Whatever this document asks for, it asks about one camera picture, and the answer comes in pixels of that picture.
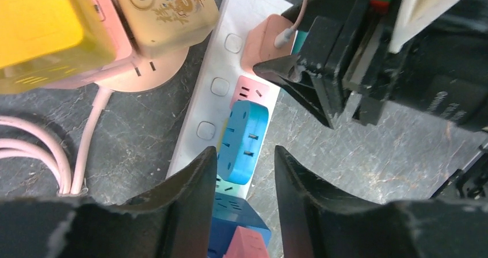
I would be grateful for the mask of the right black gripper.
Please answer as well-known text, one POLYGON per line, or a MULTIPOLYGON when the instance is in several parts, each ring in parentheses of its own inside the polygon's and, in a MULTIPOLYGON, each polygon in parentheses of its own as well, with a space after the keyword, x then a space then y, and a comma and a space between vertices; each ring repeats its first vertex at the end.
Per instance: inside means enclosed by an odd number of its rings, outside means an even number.
POLYGON ((369 0, 309 0, 301 29, 308 31, 295 69, 310 79, 335 128, 351 92, 362 98, 353 118, 377 124, 391 101, 453 122, 464 130, 487 131, 487 0, 460 0, 397 54, 387 51, 393 0, 372 58, 357 86, 344 81, 354 56, 379 22, 369 0))

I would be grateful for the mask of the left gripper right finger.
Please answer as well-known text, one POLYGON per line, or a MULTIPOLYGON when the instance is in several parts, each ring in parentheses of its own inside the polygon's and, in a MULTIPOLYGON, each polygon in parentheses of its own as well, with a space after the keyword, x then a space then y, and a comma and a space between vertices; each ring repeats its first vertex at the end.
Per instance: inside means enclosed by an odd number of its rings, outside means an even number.
POLYGON ((351 195, 276 146, 285 257, 486 257, 487 150, 429 198, 377 204, 351 195))

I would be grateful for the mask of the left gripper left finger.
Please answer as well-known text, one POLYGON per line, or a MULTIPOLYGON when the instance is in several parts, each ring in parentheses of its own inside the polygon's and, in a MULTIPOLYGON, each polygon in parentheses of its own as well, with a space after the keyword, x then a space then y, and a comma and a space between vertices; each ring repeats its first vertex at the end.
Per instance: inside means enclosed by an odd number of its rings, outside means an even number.
POLYGON ((206 257, 217 153, 121 205, 87 197, 1 200, 2 257, 206 257))

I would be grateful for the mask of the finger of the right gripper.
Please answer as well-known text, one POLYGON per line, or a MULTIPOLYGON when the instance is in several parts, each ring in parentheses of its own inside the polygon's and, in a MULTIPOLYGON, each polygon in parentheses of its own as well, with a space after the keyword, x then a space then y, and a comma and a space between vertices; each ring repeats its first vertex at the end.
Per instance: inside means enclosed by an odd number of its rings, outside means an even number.
POLYGON ((258 77, 285 90, 325 127, 334 129, 310 79, 295 71, 297 60, 297 55, 286 55, 257 63, 253 66, 253 71, 258 77))

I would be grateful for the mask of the salmon pink charger plug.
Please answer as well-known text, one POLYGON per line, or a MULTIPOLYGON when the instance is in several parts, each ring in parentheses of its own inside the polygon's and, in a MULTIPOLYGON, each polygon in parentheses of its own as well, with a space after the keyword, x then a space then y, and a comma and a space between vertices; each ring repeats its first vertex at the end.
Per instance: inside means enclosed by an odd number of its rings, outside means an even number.
POLYGON ((247 35, 241 57, 241 68, 245 72, 253 74, 254 65, 290 55, 295 35, 281 48, 275 47, 275 39, 282 31, 291 26, 292 22, 290 20, 278 14, 271 14, 252 29, 247 35))

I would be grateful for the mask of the light blue plug adapter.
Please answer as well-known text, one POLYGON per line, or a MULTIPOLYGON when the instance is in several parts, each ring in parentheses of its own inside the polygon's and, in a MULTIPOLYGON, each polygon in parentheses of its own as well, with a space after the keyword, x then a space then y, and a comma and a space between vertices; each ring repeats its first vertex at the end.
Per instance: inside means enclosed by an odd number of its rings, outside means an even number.
POLYGON ((218 151, 218 175, 247 184, 255 170, 268 126, 267 107, 252 101, 233 104, 218 151))

